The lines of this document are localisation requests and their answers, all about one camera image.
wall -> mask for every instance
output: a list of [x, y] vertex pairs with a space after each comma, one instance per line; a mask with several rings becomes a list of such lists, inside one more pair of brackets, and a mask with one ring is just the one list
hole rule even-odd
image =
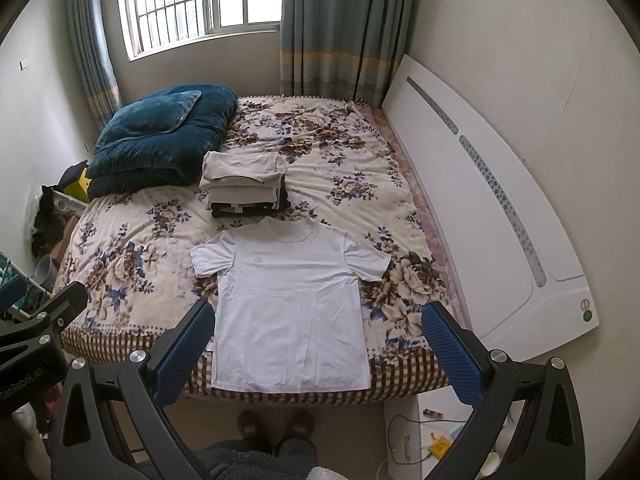
[[[20, 70], [20, 60], [28, 67]], [[30, 0], [0, 45], [0, 251], [24, 270], [28, 201], [90, 155], [97, 126], [82, 92], [65, 0]]]
[[101, 3], [111, 63], [124, 103], [186, 83], [223, 84], [240, 96], [280, 93], [279, 32], [209, 38], [129, 61], [118, 0]]
[[409, 54], [523, 160], [584, 267], [601, 325], [553, 354], [597, 478], [640, 415], [640, 54], [605, 0], [419, 0], [414, 20]]

white t-shirt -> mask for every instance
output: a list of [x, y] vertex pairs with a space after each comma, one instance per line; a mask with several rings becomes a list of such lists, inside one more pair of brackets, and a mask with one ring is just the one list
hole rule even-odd
[[211, 385], [265, 393], [370, 387], [358, 278], [379, 281], [389, 255], [320, 222], [222, 231], [190, 251], [218, 273]]

beige folded shirt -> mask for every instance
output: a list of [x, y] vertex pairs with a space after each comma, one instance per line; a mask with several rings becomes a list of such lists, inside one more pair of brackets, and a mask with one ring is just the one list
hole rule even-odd
[[287, 172], [287, 161], [278, 153], [208, 152], [202, 163], [200, 189], [218, 186], [275, 188]]
[[278, 187], [270, 186], [212, 186], [207, 189], [207, 198], [212, 203], [255, 204], [261, 202], [277, 202]]

metal screw cap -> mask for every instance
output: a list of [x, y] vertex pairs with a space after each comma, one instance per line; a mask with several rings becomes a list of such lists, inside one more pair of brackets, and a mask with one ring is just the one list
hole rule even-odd
[[507, 357], [507, 354], [502, 350], [491, 350], [491, 359], [497, 363], [505, 362]]
[[73, 362], [71, 363], [71, 367], [74, 370], [79, 370], [80, 368], [82, 368], [84, 365], [86, 364], [86, 359], [84, 357], [77, 357], [73, 360]]
[[129, 355], [129, 361], [131, 361], [132, 363], [139, 363], [140, 361], [143, 361], [145, 357], [146, 352], [144, 350], [134, 350]]
[[551, 365], [553, 368], [557, 368], [558, 370], [562, 370], [564, 368], [564, 361], [562, 361], [559, 357], [551, 358]]

curtain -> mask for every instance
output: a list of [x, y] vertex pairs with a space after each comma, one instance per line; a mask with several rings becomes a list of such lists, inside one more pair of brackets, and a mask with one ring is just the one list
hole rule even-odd
[[412, 0], [282, 0], [280, 92], [379, 107], [404, 54]]
[[89, 108], [101, 131], [122, 99], [104, 37], [100, 0], [66, 0], [69, 32]]

